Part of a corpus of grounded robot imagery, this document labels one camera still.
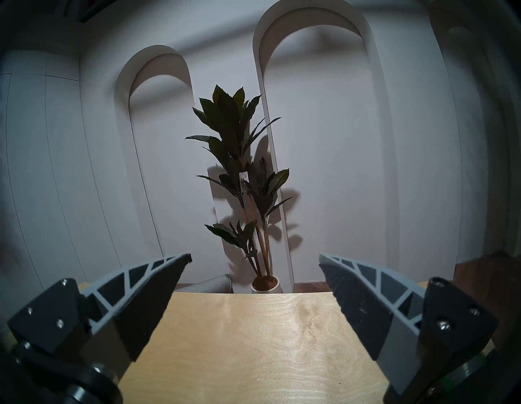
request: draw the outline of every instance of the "arched niche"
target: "arched niche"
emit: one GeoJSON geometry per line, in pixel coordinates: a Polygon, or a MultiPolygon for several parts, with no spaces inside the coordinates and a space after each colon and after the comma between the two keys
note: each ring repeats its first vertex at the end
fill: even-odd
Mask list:
{"type": "Polygon", "coordinates": [[[461,263],[505,249],[513,219],[506,115],[480,38],[446,10],[433,8],[429,17],[449,75],[460,133],[461,263]]]}
{"type": "Polygon", "coordinates": [[[143,238],[163,256],[190,252],[193,263],[181,282],[196,283],[223,271],[216,265],[222,243],[204,227],[215,221],[211,192],[195,177],[205,174],[205,151],[185,140],[199,133],[200,122],[184,58],[165,46],[151,48],[135,55],[118,79],[119,136],[143,238]]]}
{"type": "Polygon", "coordinates": [[[165,45],[152,45],[140,50],[123,66],[114,89],[114,107],[119,141],[125,160],[127,180],[132,192],[141,236],[150,256],[163,256],[150,206],[146,197],[143,178],[139,167],[138,155],[134,144],[132,124],[130,122],[129,98],[130,90],[139,71],[150,60],[159,55],[178,54],[174,49],[165,45]]]}

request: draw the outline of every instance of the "plant stem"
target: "plant stem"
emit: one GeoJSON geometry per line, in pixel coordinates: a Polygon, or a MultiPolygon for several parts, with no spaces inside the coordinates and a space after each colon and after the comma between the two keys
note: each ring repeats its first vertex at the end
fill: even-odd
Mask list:
{"type": "MultiPolygon", "coordinates": [[[[239,200],[239,202],[241,203],[242,213],[244,214],[244,220],[246,221],[246,223],[249,223],[250,219],[248,219],[248,213],[246,211],[246,206],[244,206],[244,202],[242,201],[242,198],[239,200]]],[[[253,237],[252,237],[252,241],[253,241],[253,248],[257,249],[257,247],[255,245],[255,239],[253,237]]],[[[252,259],[251,258],[248,258],[248,259],[250,261],[250,264],[251,264],[253,270],[255,271],[255,275],[262,276],[262,270],[261,270],[261,266],[259,265],[259,260],[257,258],[257,255],[254,256],[255,263],[257,264],[257,269],[255,268],[255,265],[253,265],[252,259]]]]}
{"type": "MultiPolygon", "coordinates": [[[[257,215],[255,213],[255,207],[253,206],[252,196],[250,195],[249,192],[247,194],[248,194],[248,200],[250,201],[250,209],[253,214],[253,220],[257,220],[257,215]]],[[[268,256],[266,254],[266,249],[264,247],[264,241],[261,236],[261,232],[260,232],[261,229],[259,228],[259,222],[257,222],[257,225],[255,226],[255,230],[257,231],[257,238],[259,240],[260,251],[262,253],[262,258],[264,261],[264,268],[266,269],[266,274],[269,275],[268,256]]]]}
{"type": "MultiPolygon", "coordinates": [[[[262,228],[264,230],[264,241],[266,242],[266,251],[269,254],[269,237],[268,237],[268,231],[267,231],[268,224],[266,223],[266,221],[264,219],[262,221],[262,228]]],[[[268,273],[268,276],[271,276],[271,273],[269,272],[269,266],[266,267],[266,272],[268,273]]]]}
{"type": "MultiPolygon", "coordinates": [[[[248,258],[248,261],[250,262],[250,265],[252,266],[253,270],[255,271],[255,275],[257,275],[257,276],[261,276],[261,275],[259,274],[259,271],[257,270],[257,268],[255,268],[255,265],[253,264],[252,259],[251,259],[251,258],[248,258]]],[[[257,267],[258,267],[259,262],[258,262],[257,257],[255,257],[255,262],[257,263],[257,267]]]]}
{"type": "Polygon", "coordinates": [[[255,256],[253,257],[255,259],[255,263],[257,264],[257,268],[258,271],[255,271],[255,273],[257,274],[257,276],[262,276],[262,272],[260,271],[261,270],[261,266],[259,265],[259,258],[257,258],[257,254],[255,254],[255,256]]]}

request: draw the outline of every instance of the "gray lattice finger pad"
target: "gray lattice finger pad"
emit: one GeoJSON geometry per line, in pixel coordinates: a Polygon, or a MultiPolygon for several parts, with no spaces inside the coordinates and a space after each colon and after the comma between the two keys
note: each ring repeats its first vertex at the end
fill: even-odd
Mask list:
{"type": "Polygon", "coordinates": [[[342,313],[401,394],[420,367],[416,346],[425,290],[388,268],[328,254],[319,262],[342,313]]]}
{"type": "Polygon", "coordinates": [[[86,363],[101,362],[121,378],[161,320],[190,254],[112,271],[81,293],[101,317],[90,319],[92,337],[80,351],[86,363]]]}

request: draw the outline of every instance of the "wall panel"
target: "wall panel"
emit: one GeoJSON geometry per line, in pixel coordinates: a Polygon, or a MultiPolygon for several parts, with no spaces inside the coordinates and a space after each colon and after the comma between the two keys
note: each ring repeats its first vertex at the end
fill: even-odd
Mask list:
{"type": "Polygon", "coordinates": [[[119,267],[97,196],[83,131],[80,83],[46,77],[45,112],[54,178],[87,281],[119,267]]]}
{"type": "Polygon", "coordinates": [[[66,276],[85,281],[54,181],[47,143],[45,76],[12,75],[6,138],[20,227],[43,287],[66,276]]]}
{"type": "Polygon", "coordinates": [[[7,316],[43,290],[27,252],[11,192],[5,131],[10,77],[0,75],[0,295],[7,316]]]}

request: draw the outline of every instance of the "wall seam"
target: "wall seam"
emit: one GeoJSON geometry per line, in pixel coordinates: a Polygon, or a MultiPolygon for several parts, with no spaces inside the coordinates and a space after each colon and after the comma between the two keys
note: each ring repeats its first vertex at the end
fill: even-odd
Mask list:
{"type": "Polygon", "coordinates": [[[62,76],[52,76],[52,75],[48,75],[48,74],[44,74],[44,75],[41,75],[39,73],[13,73],[14,75],[31,75],[31,76],[45,76],[45,77],[56,77],[57,79],[64,79],[64,80],[71,80],[71,81],[77,81],[79,82],[79,80],[76,80],[76,79],[69,79],[67,77],[62,77],[62,76]]]}
{"type": "Polygon", "coordinates": [[[29,259],[31,260],[31,265],[33,267],[34,273],[36,274],[36,277],[38,278],[38,282],[40,282],[40,286],[42,287],[42,290],[44,290],[42,281],[40,280],[40,277],[38,275],[38,271],[36,270],[36,267],[34,266],[34,262],[32,260],[31,253],[29,252],[29,248],[27,247],[27,242],[26,242],[25,236],[23,235],[22,226],[20,225],[20,218],[18,217],[18,210],[16,209],[15,195],[13,194],[13,184],[11,182],[11,171],[9,169],[9,153],[8,153],[8,148],[7,148],[7,110],[8,110],[8,105],[9,105],[9,89],[11,87],[12,78],[13,78],[13,75],[10,74],[9,75],[9,84],[7,86],[7,102],[6,102],[6,108],[5,108],[5,110],[6,110],[6,114],[5,114],[5,155],[6,155],[6,160],[7,160],[7,175],[9,177],[9,187],[11,188],[11,197],[13,199],[13,206],[15,207],[16,220],[18,222],[18,227],[20,228],[20,233],[22,234],[23,244],[26,246],[27,255],[29,256],[29,259]]]}
{"type": "Polygon", "coordinates": [[[80,105],[81,105],[81,124],[83,125],[83,137],[85,137],[85,146],[87,147],[87,156],[89,157],[89,166],[91,168],[92,179],[94,181],[94,188],[96,189],[96,195],[98,197],[98,201],[100,203],[101,212],[103,214],[103,220],[105,221],[105,226],[107,226],[108,236],[110,238],[110,242],[112,243],[112,248],[114,248],[114,254],[116,255],[116,259],[118,260],[118,264],[121,267],[121,261],[119,260],[118,252],[116,251],[116,246],[114,245],[114,241],[112,240],[112,234],[110,234],[110,229],[108,228],[107,216],[105,216],[105,211],[103,210],[103,204],[101,203],[100,192],[98,191],[96,178],[94,177],[94,169],[92,168],[92,160],[91,160],[91,152],[89,150],[89,143],[87,142],[87,134],[85,133],[85,120],[83,119],[83,104],[81,102],[81,82],[78,81],[80,86],[80,105]]]}
{"type": "Polygon", "coordinates": [[[60,204],[61,214],[64,217],[65,228],[67,229],[67,233],[69,234],[70,242],[72,244],[72,249],[74,250],[74,254],[76,254],[76,258],[78,259],[78,263],[80,264],[81,272],[83,273],[85,280],[89,281],[87,279],[85,271],[83,270],[83,265],[81,265],[80,257],[78,257],[78,252],[76,251],[76,247],[74,246],[74,241],[72,240],[72,237],[70,235],[69,226],[67,225],[67,219],[65,218],[63,206],[61,205],[61,198],[60,198],[60,193],[58,192],[58,185],[56,184],[56,176],[54,175],[53,158],[51,156],[51,147],[49,145],[49,130],[47,129],[47,93],[46,93],[46,89],[47,89],[47,76],[45,77],[44,86],[43,86],[43,111],[45,114],[45,133],[47,134],[47,150],[49,151],[49,160],[51,162],[51,171],[53,172],[54,187],[56,188],[56,194],[58,195],[58,203],[60,204]]]}
{"type": "Polygon", "coordinates": [[[150,211],[150,217],[152,219],[152,224],[154,225],[154,231],[156,232],[156,238],[157,238],[157,244],[159,245],[159,250],[161,251],[161,255],[165,256],[163,254],[163,249],[161,247],[161,242],[159,240],[159,234],[157,234],[156,222],[154,221],[154,215],[152,214],[152,208],[150,207],[150,201],[148,200],[148,194],[146,193],[145,179],[143,178],[143,173],[141,171],[141,163],[139,161],[138,147],[136,146],[136,143],[135,143],[134,128],[132,127],[132,117],[130,116],[130,96],[129,96],[128,109],[129,109],[130,129],[132,131],[132,140],[134,141],[135,155],[138,160],[139,174],[141,175],[141,181],[143,182],[143,190],[145,191],[146,203],[148,204],[148,210],[150,211]]]}

